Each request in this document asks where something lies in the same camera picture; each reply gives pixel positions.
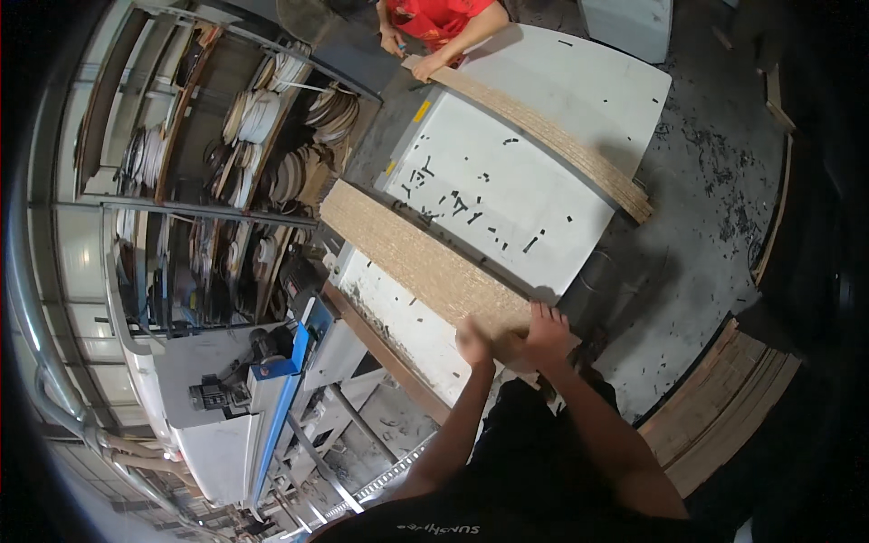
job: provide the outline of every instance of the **yellow warning label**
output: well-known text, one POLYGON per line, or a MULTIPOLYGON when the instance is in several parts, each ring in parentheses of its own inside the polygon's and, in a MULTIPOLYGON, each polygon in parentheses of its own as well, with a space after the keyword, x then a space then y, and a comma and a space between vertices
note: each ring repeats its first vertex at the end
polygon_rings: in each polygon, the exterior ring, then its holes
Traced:
POLYGON ((426 115, 426 111, 428 111, 428 106, 430 106, 431 104, 432 103, 428 100, 422 103, 422 105, 420 106, 420 110, 416 112, 416 116, 414 117, 414 123, 418 123, 422 120, 422 118, 426 115))

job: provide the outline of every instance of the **concrete floor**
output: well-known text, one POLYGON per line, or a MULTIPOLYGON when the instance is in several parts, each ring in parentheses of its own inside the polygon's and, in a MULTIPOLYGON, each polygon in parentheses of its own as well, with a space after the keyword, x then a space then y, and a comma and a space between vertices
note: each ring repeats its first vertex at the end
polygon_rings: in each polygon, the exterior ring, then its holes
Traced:
MULTIPOLYGON (((507 8, 520 23, 585 36, 569 0, 509 0, 507 8)), ((727 9, 720 0, 676 3, 670 53, 659 66, 673 86, 636 176, 653 218, 637 228, 618 213, 560 303, 580 336, 595 327, 607 333, 610 344, 595 366, 631 422, 673 387, 728 312, 756 296, 749 268, 773 212, 784 131, 766 110, 750 56, 726 51, 710 31, 723 25, 727 9)), ((348 165, 348 179, 370 186, 385 168, 423 100, 407 91, 412 85, 399 70, 382 92, 384 106, 348 165)), ((388 444, 397 454, 436 428, 390 387, 378 387, 362 414, 395 438, 388 444)), ((348 452, 327 459, 351 490, 386 468, 355 426, 341 442, 348 452)))

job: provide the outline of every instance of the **hand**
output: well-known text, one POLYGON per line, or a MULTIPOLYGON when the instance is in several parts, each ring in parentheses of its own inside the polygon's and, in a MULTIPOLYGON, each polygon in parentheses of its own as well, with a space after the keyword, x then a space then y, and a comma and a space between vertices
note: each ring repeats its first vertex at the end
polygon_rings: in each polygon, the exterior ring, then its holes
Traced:
POLYGON ((474 317, 466 317, 455 329, 455 346, 459 349, 461 358, 471 367, 486 367, 492 365, 492 340, 486 337, 477 326, 474 317))
POLYGON ((401 37, 401 31, 392 25, 381 26, 381 47, 390 55, 404 58, 405 46, 404 38, 401 37))
POLYGON ((414 68, 411 70, 411 73, 414 74, 414 77, 422 81, 423 83, 428 83, 428 79, 434 74, 438 69, 443 68, 447 65, 447 61, 449 59, 441 54, 440 51, 437 53, 432 53, 431 55, 424 56, 420 63, 416 64, 414 68))
POLYGON ((531 326, 521 346, 526 361, 542 369, 563 362, 569 352, 570 324, 567 315, 541 301, 531 301, 531 326))

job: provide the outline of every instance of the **storage rack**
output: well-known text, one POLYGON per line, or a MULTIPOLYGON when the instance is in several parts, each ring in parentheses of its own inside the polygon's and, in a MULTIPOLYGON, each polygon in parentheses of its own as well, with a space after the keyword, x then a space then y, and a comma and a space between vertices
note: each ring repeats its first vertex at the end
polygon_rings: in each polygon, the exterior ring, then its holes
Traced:
MULTIPOLYGON (((269 225, 274 229, 277 228, 275 239, 278 241, 278 252, 275 255, 275 260, 269 265, 269 268, 264 276, 264 279, 256 285, 256 302, 254 311, 254 322, 260 322, 263 318, 263 313, 269 304, 271 293, 275 287, 275 281, 278 276, 278 268, 281 264, 287 247, 296 238, 300 230, 313 230, 317 227, 318 221, 307 216, 292 216, 280 215, 277 213, 266 213, 259 210, 251 209, 251 201, 255 194, 256 185, 259 182, 264 170, 267 158, 275 145, 275 141, 281 132, 284 120, 287 114, 293 107, 296 98, 301 94, 297 87, 290 87, 282 93, 282 101, 278 121, 270 130, 266 140, 262 143, 263 153, 262 159, 257 166, 254 175, 251 190, 249 191, 247 201, 242 209, 234 207, 223 207, 219 205, 203 205, 188 202, 176 202, 169 198, 168 194, 168 179, 172 176, 172 159, 174 151, 176 151, 176 143, 179 142, 179 135, 182 133, 182 128, 185 123, 189 123, 189 106, 195 101, 201 88, 201 75, 209 65, 209 58, 214 52, 217 44, 224 39, 232 38, 243 43, 253 43, 260 48, 260 51, 266 55, 274 55, 284 53, 292 56, 295 59, 303 61, 306 65, 295 78, 295 83, 304 83, 312 71, 316 70, 325 76, 331 77, 344 86, 352 89, 378 107, 381 100, 377 96, 373 96, 365 89, 358 88, 352 82, 343 81, 337 74, 328 68, 320 65, 317 61, 308 58, 300 53, 300 51, 292 47, 292 43, 279 43, 269 40, 263 36, 259 36, 254 32, 245 30, 232 23, 222 23, 209 18, 201 13, 182 10, 168 6, 151 6, 133 3, 127 10, 121 23, 119 24, 116 34, 113 36, 108 52, 103 59, 100 70, 96 76, 87 109, 85 110, 82 123, 76 138, 75 149, 75 195, 76 199, 81 199, 85 195, 88 181, 91 180, 102 169, 106 169, 100 161, 103 156, 103 142, 106 139, 107 129, 109 128, 110 115, 113 108, 113 102, 116 98, 116 92, 119 89, 122 77, 125 73, 125 67, 130 57, 132 56, 136 44, 140 36, 145 31, 149 21, 154 21, 155 30, 157 25, 161 28, 169 26, 164 36, 155 35, 159 39, 159 48, 153 59, 149 63, 147 73, 144 78, 144 83, 137 90, 136 104, 133 109, 132 130, 130 139, 136 133, 137 128, 143 122, 143 113, 145 109, 146 95, 152 83, 156 80, 160 66, 165 62, 166 56, 173 42, 176 40, 178 30, 184 27, 193 27, 195 25, 211 25, 215 32, 214 38, 203 46, 200 56, 195 60, 196 64, 190 71, 189 76, 183 87, 178 89, 177 95, 172 103, 171 109, 174 109, 174 115, 171 117, 171 122, 163 135, 163 140, 166 142, 166 150, 163 154, 163 159, 159 165, 159 175, 156 178, 156 186, 151 197, 141 195, 93 195, 88 194, 90 200, 96 198, 96 202, 104 209, 133 210, 137 213, 136 220, 141 224, 137 224, 134 231, 145 235, 145 240, 133 241, 133 245, 142 250, 141 254, 136 254, 136 265, 138 269, 134 276, 137 284, 136 298, 141 299, 143 296, 148 297, 145 292, 144 283, 148 282, 147 277, 156 272, 156 276, 162 279, 156 281, 154 292, 161 291, 159 296, 159 304, 154 306, 156 310, 151 314, 152 318, 155 313, 159 316, 155 320, 159 321, 161 326, 157 333, 165 333, 170 337, 173 334, 172 330, 172 307, 173 307, 173 288, 174 275, 176 269, 176 259, 173 254, 181 247, 179 244, 180 232, 186 228, 179 228, 185 222, 192 220, 198 224, 209 222, 211 228, 221 228, 226 222, 238 223, 238 241, 242 251, 242 258, 247 252, 249 241, 251 239, 250 232, 256 224, 269 225), (153 240, 149 239, 149 216, 151 221, 156 223, 156 217, 152 214, 161 216, 160 223, 167 223, 165 228, 169 229, 169 257, 158 262, 154 267, 153 262, 147 262, 147 254, 152 246, 155 246, 153 240), (139 262, 139 258, 143 257, 146 262, 139 262)), ((121 183, 118 183, 117 192, 121 192, 121 183)), ((216 239, 210 252, 210 269, 214 270, 219 266, 219 261, 216 257, 216 239)), ((238 269, 229 273, 226 278, 230 298, 234 306, 233 300, 238 294, 238 284, 241 274, 241 267, 244 261, 239 265, 238 269)), ((142 306, 141 300, 138 302, 139 308, 142 306)), ((140 327, 142 323, 139 319, 133 318, 140 327)))

